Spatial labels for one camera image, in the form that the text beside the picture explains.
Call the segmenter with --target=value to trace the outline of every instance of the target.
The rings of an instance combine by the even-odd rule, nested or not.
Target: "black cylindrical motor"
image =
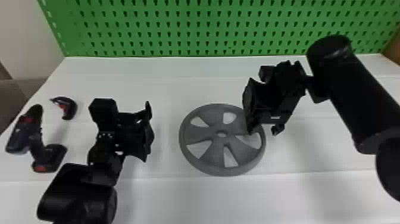
[[[37,217],[54,223],[112,223],[117,209],[116,190],[82,182],[86,178],[86,166],[65,164],[40,200]]]
[[[384,189],[400,201],[400,106],[354,55],[340,35],[315,42],[307,59],[316,83],[351,132],[357,150],[376,154]]]

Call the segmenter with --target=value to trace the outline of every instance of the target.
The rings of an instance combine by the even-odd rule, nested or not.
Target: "power drill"
[[[25,154],[30,151],[34,162],[32,169],[38,173],[55,172],[60,166],[66,147],[59,144],[44,146],[42,141],[43,107],[36,104],[18,118],[8,140],[5,151],[11,154]]]

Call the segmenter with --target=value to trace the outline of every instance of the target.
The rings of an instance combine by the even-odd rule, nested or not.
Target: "green pegboard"
[[[65,56],[304,54],[340,33],[377,53],[400,24],[398,0],[38,0]]]

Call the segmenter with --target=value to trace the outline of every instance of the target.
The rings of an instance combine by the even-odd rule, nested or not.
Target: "white wall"
[[[63,58],[36,0],[0,0],[0,61],[12,78],[48,77]]]

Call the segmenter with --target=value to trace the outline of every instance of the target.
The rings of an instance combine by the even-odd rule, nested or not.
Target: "white table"
[[[114,98],[122,112],[150,101],[155,142],[147,163],[129,157],[118,191],[115,224],[128,223],[398,223],[400,203],[380,186],[374,156],[356,152],[350,134],[329,101],[301,99],[286,130],[277,137],[264,126],[267,148],[245,175],[211,177],[182,155],[178,130],[193,109],[213,102],[241,107],[249,77],[260,65],[305,57],[66,58],[26,104],[42,104],[43,140],[68,148],[63,163],[85,163],[96,126],[88,106]],[[400,67],[381,55],[360,60],[400,101]],[[76,118],[61,120],[49,98],[64,95],[79,104]],[[4,146],[13,125],[0,136]],[[40,197],[55,174],[33,173],[30,154],[0,153],[0,223],[42,223]]]

